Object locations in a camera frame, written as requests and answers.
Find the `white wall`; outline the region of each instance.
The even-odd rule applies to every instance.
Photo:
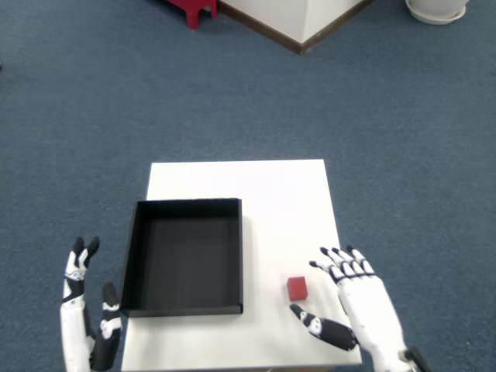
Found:
[[[307,40],[361,0],[308,0],[302,39]]]
[[[222,0],[299,43],[304,41],[308,1],[311,0]]]
[[[360,0],[222,0],[233,8],[305,42]]]

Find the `open box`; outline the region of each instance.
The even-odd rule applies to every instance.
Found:
[[[241,200],[139,201],[121,309],[131,317],[243,312]]]

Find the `brown baseboard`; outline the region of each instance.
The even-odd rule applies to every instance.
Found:
[[[304,43],[299,43],[298,41],[292,39],[289,36],[280,33],[279,31],[273,29],[272,27],[262,23],[261,21],[255,19],[254,17],[247,15],[233,8],[231,5],[225,2],[219,1],[218,9],[220,12],[226,14],[227,16],[241,22],[243,25],[250,27],[251,29],[261,33],[262,35],[272,39],[276,43],[279,43],[286,49],[297,54],[304,54],[309,51],[314,45],[316,45],[320,40],[324,39],[330,33],[336,31],[339,27],[346,24],[350,19],[352,19],[360,10],[369,5],[373,0],[362,0],[354,7],[352,7],[347,12],[343,13],[338,19],[335,19],[326,27],[318,31],[310,39],[306,40]]]

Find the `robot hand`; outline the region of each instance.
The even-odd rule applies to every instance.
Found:
[[[372,355],[376,372],[411,372],[416,367],[428,371],[416,348],[415,358],[406,353],[403,331],[383,281],[358,250],[350,246],[347,249],[350,254],[336,248],[321,248],[331,262],[311,261],[310,265],[325,271],[337,284],[351,328],[316,317],[296,304],[291,305],[291,310],[322,341],[344,350],[360,344]],[[421,365],[412,360],[421,361]]]
[[[83,239],[77,238],[65,269],[60,326],[67,372],[108,370],[119,347],[122,323],[113,284],[103,287],[103,316],[96,338],[84,303],[84,277],[98,246],[96,237],[86,247]]]

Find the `flower pot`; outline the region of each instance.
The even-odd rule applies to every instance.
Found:
[[[468,0],[405,0],[410,13],[430,24],[446,25],[460,19],[467,10]]]

